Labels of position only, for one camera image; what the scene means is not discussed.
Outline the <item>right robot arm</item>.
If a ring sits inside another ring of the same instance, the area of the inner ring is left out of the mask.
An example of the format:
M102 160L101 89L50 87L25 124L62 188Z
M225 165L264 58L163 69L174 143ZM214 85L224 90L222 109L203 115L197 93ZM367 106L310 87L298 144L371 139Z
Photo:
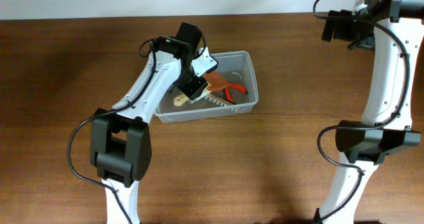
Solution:
M315 223L352 223L371 175L387 156L417 146L411 128L411 94L423 40L423 0L355 0L352 10L323 16L324 41L374 52L370 93L359 121L333 126L339 159L327 199Z

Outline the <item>red handled pliers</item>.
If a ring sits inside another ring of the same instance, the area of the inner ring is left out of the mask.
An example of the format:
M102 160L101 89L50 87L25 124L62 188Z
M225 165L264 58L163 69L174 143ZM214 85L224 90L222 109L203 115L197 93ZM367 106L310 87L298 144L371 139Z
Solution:
M227 100L229 103L235 104L235 101L234 101L234 99L231 97L230 92L229 92L229 89L230 89L230 88L233 88L233 89L235 89L235 90L237 90L237 91L241 92L243 95L247 95L247 94L248 94L248 91L247 91L247 89L246 89L244 86L239 85L239 84L229 83L229 84L228 84L228 85L227 85L227 86L223 89L224 94L225 94L225 98L226 98L226 100Z

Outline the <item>orange socket bit rail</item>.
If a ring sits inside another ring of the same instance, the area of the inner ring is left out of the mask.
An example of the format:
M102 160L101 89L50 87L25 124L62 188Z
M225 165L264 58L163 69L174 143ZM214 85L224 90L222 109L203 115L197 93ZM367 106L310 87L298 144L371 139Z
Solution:
M217 97L216 95L213 95L213 94L206 95L205 100L221 107L233 105L231 102L221 99L220 97Z

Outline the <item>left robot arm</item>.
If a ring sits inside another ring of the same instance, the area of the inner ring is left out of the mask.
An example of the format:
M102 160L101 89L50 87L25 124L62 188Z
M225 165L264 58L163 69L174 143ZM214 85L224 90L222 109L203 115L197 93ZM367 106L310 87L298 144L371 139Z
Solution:
M148 41L148 63L127 94L110 111L98 109L91 123L90 163L96 167L107 197L108 223L139 223L138 185L152 158L149 123L173 89L197 101L208 86L203 77L218 62L201 30L182 23L175 36Z

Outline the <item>orange scraper with wooden handle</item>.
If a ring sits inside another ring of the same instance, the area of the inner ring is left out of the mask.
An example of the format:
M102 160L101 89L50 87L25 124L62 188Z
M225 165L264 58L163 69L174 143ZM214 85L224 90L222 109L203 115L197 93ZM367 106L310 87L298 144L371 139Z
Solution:
M201 99L207 97L211 92L222 90L229 86L227 81L220 73L211 72L210 74L203 74L203 78L207 81L206 88L203 89L202 93L195 99L190 99L188 96L181 94L174 98L174 106L181 107L187 101L193 104Z

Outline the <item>clear plastic storage container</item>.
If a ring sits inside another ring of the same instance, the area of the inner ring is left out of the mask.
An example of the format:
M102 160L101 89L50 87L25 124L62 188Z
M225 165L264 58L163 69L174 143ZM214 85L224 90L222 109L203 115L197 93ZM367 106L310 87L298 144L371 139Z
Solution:
M190 121L227 115L249 113L258 103L258 86L250 54L246 51L216 53L213 57L219 62L217 72L229 83L244 86L248 94L230 88L229 92L235 104L218 106L207 100L201 99L193 104L188 101L181 107L174 106L174 98L182 92L175 89L165 93L154 114L163 123Z

